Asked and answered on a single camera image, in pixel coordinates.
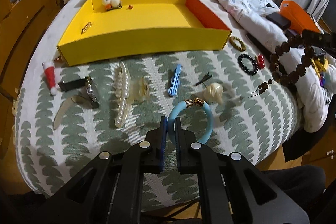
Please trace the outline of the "light blue bangle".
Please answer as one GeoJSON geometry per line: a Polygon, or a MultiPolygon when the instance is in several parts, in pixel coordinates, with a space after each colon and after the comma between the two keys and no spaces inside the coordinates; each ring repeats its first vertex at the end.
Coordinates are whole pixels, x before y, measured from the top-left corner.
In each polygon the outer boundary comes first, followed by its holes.
{"type": "Polygon", "coordinates": [[[185,101],[179,102],[179,104],[177,104],[171,110],[171,112],[168,116],[168,119],[167,119],[167,133],[168,133],[168,136],[169,136],[169,138],[170,138],[170,140],[173,144],[176,143],[175,129],[174,129],[175,119],[177,118],[177,116],[179,115],[180,112],[182,112],[183,110],[185,110],[185,109],[187,109],[191,106],[194,106],[194,105],[199,106],[205,112],[205,114],[207,116],[206,131],[198,139],[198,142],[202,143],[202,144],[206,144],[208,142],[208,140],[210,139],[212,131],[213,131],[213,125],[214,125],[214,118],[213,118],[211,108],[208,105],[208,103],[206,101],[204,101],[203,99],[194,98],[193,100],[185,100],[185,101]]]}

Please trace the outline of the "clear plastic hair claw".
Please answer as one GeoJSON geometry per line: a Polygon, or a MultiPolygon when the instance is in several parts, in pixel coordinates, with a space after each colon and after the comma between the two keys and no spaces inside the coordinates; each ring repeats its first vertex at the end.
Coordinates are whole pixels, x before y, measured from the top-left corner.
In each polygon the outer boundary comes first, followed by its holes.
{"type": "Polygon", "coordinates": [[[131,80],[130,100],[132,104],[139,104],[150,100],[149,84],[144,77],[131,80]]]}

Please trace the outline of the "cream shell hair claw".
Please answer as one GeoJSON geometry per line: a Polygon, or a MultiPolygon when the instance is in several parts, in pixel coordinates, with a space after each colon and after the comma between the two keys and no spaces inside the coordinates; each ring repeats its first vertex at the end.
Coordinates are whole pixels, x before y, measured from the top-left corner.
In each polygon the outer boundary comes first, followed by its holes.
{"type": "Polygon", "coordinates": [[[219,105],[224,104],[223,87],[219,83],[211,83],[204,91],[203,96],[207,102],[216,102],[219,105]]]}

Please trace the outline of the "blue hair clip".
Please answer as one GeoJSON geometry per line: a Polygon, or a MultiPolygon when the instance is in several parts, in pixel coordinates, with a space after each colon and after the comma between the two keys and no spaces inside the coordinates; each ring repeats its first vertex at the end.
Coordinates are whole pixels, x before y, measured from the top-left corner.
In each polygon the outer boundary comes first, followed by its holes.
{"type": "Polygon", "coordinates": [[[177,95],[177,91],[178,91],[179,85],[181,83],[180,80],[179,80],[181,70],[182,70],[182,66],[181,66],[181,64],[178,64],[177,67],[174,70],[174,75],[171,78],[171,81],[170,81],[171,85],[167,90],[169,96],[171,96],[171,97],[177,95]]]}

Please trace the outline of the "small black hair clip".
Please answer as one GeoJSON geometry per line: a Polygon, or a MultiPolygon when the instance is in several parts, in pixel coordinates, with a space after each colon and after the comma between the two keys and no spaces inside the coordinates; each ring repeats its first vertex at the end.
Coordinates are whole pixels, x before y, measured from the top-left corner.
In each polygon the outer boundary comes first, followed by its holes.
{"type": "Polygon", "coordinates": [[[206,73],[206,74],[202,77],[202,79],[199,80],[199,81],[195,84],[195,86],[198,86],[198,85],[204,83],[205,81],[211,79],[212,76],[213,76],[213,75],[211,75],[211,74],[209,74],[209,73],[206,73]]]}

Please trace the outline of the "pearl hair clip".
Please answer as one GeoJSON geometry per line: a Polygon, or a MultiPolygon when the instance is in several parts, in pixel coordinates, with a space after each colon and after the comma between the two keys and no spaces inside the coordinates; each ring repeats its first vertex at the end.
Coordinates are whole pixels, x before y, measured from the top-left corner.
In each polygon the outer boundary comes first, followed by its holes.
{"type": "Polygon", "coordinates": [[[121,61],[118,67],[117,81],[115,87],[117,92],[118,113],[114,120],[114,124],[117,128],[122,128],[122,126],[125,124],[127,115],[130,110],[130,86],[130,73],[126,64],[121,61]]]}

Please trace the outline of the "wrist watch with strap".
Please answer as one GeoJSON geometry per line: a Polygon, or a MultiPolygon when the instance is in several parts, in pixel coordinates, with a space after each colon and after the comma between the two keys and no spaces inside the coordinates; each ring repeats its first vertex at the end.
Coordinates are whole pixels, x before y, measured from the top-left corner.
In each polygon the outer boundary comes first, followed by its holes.
{"type": "Polygon", "coordinates": [[[58,86],[60,87],[60,90],[63,92],[83,88],[85,94],[84,95],[75,94],[67,98],[65,101],[63,101],[54,118],[53,128],[55,130],[60,126],[64,114],[72,105],[89,104],[93,109],[99,108],[100,106],[99,94],[96,85],[90,76],[84,77],[83,79],[73,80],[70,82],[60,81],[58,83],[58,86]]]}

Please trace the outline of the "red santa hat clip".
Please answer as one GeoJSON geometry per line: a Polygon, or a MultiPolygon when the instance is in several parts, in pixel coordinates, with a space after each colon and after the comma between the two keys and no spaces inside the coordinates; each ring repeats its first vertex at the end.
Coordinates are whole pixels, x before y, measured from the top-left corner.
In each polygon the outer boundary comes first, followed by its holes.
{"type": "Polygon", "coordinates": [[[42,64],[43,71],[47,80],[47,85],[49,87],[52,96],[56,96],[57,88],[55,81],[55,66],[53,61],[46,61],[42,64]]]}

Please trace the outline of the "small gold hair clip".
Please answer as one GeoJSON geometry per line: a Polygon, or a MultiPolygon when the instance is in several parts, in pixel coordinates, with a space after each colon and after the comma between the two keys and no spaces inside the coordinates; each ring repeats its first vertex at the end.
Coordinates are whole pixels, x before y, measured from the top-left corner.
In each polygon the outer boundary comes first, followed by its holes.
{"type": "Polygon", "coordinates": [[[92,26],[91,22],[88,22],[82,29],[81,29],[81,34],[84,34],[87,32],[87,30],[92,26]]]}

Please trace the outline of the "white bunny hair clip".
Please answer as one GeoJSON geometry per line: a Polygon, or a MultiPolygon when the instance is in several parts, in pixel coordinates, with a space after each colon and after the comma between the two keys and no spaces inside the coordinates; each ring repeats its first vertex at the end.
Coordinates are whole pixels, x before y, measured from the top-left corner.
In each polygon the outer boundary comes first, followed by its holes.
{"type": "Polygon", "coordinates": [[[102,4],[106,11],[122,8],[120,0],[102,0],[102,4]]]}

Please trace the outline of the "orange box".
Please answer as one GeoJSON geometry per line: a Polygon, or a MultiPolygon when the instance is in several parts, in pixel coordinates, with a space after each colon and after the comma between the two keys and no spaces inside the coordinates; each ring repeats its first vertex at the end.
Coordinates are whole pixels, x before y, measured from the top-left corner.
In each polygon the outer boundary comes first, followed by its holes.
{"type": "Polygon", "coordinates": [[[319,28],[310,15],[294,1],[282,1],[280,15],[291,21],[290,29],[298,34],[302,34],[303,30],[320,33],[319,28]]]}

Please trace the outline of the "black small box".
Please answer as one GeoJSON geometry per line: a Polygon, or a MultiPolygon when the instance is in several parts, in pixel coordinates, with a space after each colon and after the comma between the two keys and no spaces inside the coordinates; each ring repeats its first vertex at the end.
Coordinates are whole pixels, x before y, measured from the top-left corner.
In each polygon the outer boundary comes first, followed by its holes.
{"type": "Polygon", "coordinates": [[[291,21],[278,12],[273,12],[267,15],[266,18],[282,30],[287,30],[291,26],[291,21]]]}

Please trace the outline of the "green patterned bed sheet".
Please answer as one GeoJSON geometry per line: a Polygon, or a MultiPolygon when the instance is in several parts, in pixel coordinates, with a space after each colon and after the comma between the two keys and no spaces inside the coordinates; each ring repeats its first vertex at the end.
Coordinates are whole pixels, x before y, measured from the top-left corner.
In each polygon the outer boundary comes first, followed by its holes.
{"type": "Polygon", "coordinates": [[[134,105],[122,128],[116,128],[117,97],[114,73],[117,60],[79,67],[62,65],[55,69],[58,81],[90,76],[100,96],[100,106],[88,109],[73,105],[61,125],[53,128],[55,115],[64,100],[75,94],[52,96],[42,64],[57,55],[56,46],[66,26],[86,0],[70,0],[58,13],[40,40],[26,70],[15,117],[15,152],[25,183],[35,192],[53,195],[101,151],[116,154],[142,141],[159,126],[161,116],[170,114],[179,102],[202,95],[195,84],[206,74],[223,85],[224,104],[212,104],[214,129],[208,146],[215,152],[241,153],[257,164],[290,138],[301,123],[301,110],[294,95],[273,84],[261,96],[249,97],[260,83],[270,79],[268,69],[255,76],[237,64],[238,51],[226,45],[222,51],[178,52],[125,59],[132,79],[144,77],[150,100],[134,105]],[[176,96],[169,96],[171,78],[178,64],[182,70],[176,96]]]}

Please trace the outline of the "yellow cardboard box tray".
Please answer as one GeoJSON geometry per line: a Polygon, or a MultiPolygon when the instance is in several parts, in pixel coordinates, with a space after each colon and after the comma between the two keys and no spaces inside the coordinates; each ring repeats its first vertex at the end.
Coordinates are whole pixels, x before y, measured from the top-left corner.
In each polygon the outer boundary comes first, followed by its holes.
{"type": "Polygon", "coordinates": [[[58,43],[69,66],[160,52],[221,50],[230,28],[200,0],[86,0],[58,43]],[[86,33],[81,29],[91,22],[86,33]]]}

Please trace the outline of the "wooden wardrobe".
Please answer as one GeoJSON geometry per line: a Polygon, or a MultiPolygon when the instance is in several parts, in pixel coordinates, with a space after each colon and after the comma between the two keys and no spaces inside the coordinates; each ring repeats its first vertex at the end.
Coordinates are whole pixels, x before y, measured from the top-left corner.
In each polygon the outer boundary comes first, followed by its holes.
{"type": "Polygon", "coordinates": [[[10,111],[39,40],[63,0],[1,0],[1,157],[9,146],[10,111]]]}

